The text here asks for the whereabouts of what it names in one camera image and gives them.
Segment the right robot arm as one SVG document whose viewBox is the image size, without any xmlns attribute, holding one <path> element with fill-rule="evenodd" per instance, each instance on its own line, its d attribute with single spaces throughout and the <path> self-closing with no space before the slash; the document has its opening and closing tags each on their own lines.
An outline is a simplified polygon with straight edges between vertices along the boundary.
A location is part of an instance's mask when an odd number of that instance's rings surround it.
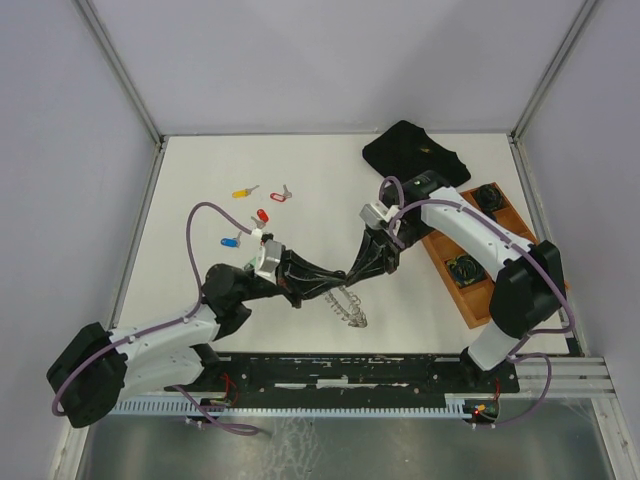
<svg viewBox="0 0 640 480">
<path fill-rule="evenodd" d="M 491 384 L 495 370 L 529 338 L 548 333 L 544 322 L 567 305 L 557 247 L 508 230 L 434 171 L 405 182 L 385 178 L 378 200 L 366 204 L 360 217 L 365 231 L 346 276 L 349 285 L 395 272 L 400 254 L 433 231 L 469 254 L 492 280 L 490 320 L 460 355 L 459 379 L 469 390 Z"/>
</svg>

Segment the metal disc with keyrings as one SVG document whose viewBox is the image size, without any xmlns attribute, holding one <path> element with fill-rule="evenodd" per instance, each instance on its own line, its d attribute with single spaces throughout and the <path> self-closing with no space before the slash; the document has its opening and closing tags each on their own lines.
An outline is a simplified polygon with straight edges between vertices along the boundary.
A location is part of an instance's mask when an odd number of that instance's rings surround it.
<svg viewBox="0 0 640 480">
<path fill-rule="evenodd" d="M 323 298 L 330 309 L 350 327 L 366 328 L 368 326 L 368 319 L 362 310 L 361 300 L 351 290 L 341 286 L 325 292 Z"/>
</svg>

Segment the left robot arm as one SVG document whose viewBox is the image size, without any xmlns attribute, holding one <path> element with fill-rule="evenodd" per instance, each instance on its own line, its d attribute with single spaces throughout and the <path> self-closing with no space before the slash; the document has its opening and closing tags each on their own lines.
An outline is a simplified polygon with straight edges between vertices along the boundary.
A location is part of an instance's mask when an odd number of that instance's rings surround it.
<svg viewBox="0 0 640 480">
<path fill-rule="evenodd" d="M 221 366 L 208 345 L 248 320 L 246 302 L 282 296 L 298 308 L 346 283 L 341 270 L 326 270 L 285 248 L 279 254 L 279 259 L 259 255 L 243 268 L 213 265 L 195 305 L 173 319 L 112 330 L 98 322 L 82 327 L 46 373 L 53 415 L 82 428 L 139 393 L 191 383 L 212 389 Z"/>
</svg>

